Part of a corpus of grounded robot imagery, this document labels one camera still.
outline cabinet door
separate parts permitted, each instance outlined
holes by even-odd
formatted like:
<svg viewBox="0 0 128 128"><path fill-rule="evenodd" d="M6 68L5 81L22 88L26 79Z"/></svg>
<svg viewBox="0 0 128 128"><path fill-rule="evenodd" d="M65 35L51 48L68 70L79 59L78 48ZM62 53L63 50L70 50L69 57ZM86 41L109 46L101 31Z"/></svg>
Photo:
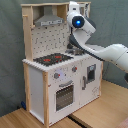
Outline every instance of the cabinet door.
<svg viewBox="0 0 128 128"><path fill-rule="evenodd" d="M99 97L102 62L91 57L82 61L80 107Z"/></svg>

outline stovetop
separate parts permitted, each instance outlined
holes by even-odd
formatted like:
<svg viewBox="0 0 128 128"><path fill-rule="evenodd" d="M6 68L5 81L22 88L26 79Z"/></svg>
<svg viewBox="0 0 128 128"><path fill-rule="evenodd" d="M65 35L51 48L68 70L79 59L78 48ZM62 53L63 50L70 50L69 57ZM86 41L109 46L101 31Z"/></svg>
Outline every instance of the stovetop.
<svg viewBox="0 0 128 128"><path fill-rule="evenodd" d="M61 53L54 53L40 58L36 58L34 59L34 61L48 67L57 63L64 62L69 59L73 59L73 57Z"/></svg>

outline wall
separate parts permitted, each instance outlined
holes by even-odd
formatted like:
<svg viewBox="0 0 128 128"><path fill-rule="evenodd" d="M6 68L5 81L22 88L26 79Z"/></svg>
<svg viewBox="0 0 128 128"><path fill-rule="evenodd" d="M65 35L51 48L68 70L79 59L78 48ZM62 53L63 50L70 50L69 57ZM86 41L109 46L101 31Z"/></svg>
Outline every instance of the wall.
<svg viewBox="0 0 128 128"><path fill-rule="evenodd" d="M128 47L128 1L90 0L90 18L97 31L88 41L106 47L122 43ZM22 60L25 58L20 4L68 2L68 0L4 0L0 1L0 116L16 110L25 101ZM127 87L124 72L105 62L103 79Z"/></svg>

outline oven door handle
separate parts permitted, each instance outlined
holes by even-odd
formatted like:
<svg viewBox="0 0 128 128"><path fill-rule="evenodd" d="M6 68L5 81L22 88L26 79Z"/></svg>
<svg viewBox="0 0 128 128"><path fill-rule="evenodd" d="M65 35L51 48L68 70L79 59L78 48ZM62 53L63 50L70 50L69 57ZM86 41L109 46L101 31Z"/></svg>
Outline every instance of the oven door handle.
<svg viewBox="0 0 128 128"><path fill-rule="evenodd" d="M83 76L83 80L84 80L84 87L82 87L82 90L85 90L86 88L86 77L85 76Z"/></svg>
<svg viewBox="0 0 128 128"><path fill-rule="evenodd" d="M69 82L67 82L66 84L60 84L59 87L66 87L68 85L70 85L73 81L70 80Z"/></svg>

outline oven window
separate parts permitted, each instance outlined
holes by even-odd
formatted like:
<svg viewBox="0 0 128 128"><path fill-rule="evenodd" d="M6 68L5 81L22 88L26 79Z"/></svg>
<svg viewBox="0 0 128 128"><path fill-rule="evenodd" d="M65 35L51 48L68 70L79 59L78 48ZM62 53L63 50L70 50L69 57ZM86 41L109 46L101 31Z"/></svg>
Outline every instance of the oven window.
<svg viewBox="0 0 128 128"><path fill-rule="evenodd" d="M73 103L73 85L56 92L56 111Z"/></svg>

